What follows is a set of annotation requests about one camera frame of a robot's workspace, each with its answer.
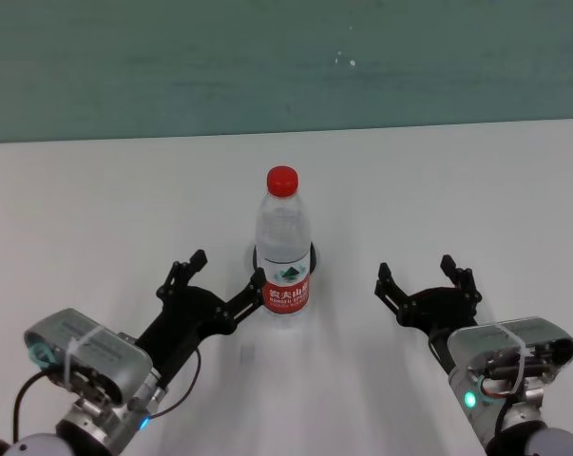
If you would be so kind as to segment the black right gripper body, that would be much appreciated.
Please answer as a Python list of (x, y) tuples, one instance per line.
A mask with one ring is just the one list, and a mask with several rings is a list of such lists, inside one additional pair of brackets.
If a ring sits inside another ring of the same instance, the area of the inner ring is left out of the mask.
[(479, 293), (459, 288), (436, 287), (411, 295), (399, 306), (396, 321), (428, 338), (428, 346), (442, 369), (453, 369), (448, 339), (462, 328), (477, 325)]

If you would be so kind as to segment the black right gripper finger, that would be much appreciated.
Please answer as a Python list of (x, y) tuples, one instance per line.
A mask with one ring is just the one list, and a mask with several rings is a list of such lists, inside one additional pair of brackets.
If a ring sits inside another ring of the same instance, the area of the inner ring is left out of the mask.
[(460, 268), (450, 255), (443, 255), (440, 268), (456, 290), (459, 290), (472, 309), (481, 302), (482, 295), (478, 292), (473, 272), (470, 268)]
[(402, 327), (408, 327), (411, 317), (411, 298), (395, 283), (387, 263), (379, 265), (375, 295), (387, 306)]

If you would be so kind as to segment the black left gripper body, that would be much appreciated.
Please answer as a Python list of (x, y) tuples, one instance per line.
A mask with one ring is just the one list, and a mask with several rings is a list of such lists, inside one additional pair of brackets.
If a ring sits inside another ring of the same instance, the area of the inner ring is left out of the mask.
[(209, 291), (187, 286), (161, 300), (162, 311), (136, 341), (159, 375), (176, 375), (207, 337), (234, 332), (226, 304)]

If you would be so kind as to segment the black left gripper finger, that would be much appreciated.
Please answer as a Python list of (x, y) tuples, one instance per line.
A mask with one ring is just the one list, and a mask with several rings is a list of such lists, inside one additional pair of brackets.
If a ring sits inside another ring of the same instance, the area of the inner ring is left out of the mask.
[(187, 261), (175, 261), (164, 281), (158, 288), (156, 297), (167, 299), (169, 296), (178, 295), (188, 285), (193, 276), (199, 273), (207, 264), (206, 253), (199, 249)]
[(266, 283), (262, 268), (256, 268), (246, 286), (216, 310), (215, 318), (228, 326), (237, 326), (264, 304), (263, 287)]

